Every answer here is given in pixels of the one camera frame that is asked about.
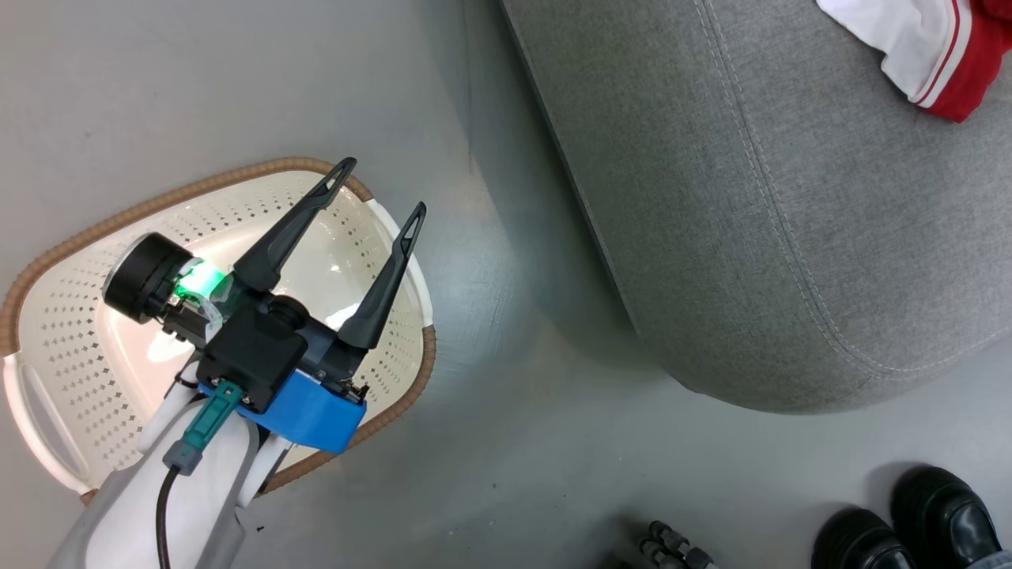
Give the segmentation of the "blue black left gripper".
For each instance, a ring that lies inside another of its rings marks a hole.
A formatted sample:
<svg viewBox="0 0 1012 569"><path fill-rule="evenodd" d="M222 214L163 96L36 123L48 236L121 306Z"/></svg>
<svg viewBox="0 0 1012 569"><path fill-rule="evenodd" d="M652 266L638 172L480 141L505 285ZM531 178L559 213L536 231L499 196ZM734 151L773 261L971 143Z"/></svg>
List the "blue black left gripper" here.
<svg viewBox="0 0 1012 569"><path fill-rule="evenodd" d="M308 227L339 194L357 158L338 162L232 267L236 280L270 292ZM238 391L232 411L258 428L302 448L343 453L364 421L368 386L352 375L380 344L384 323L408 270L427 215L418 202L397 237L372 287L337 334L311 320L230 320L199 350L198 382L207 396Z"/></svg>

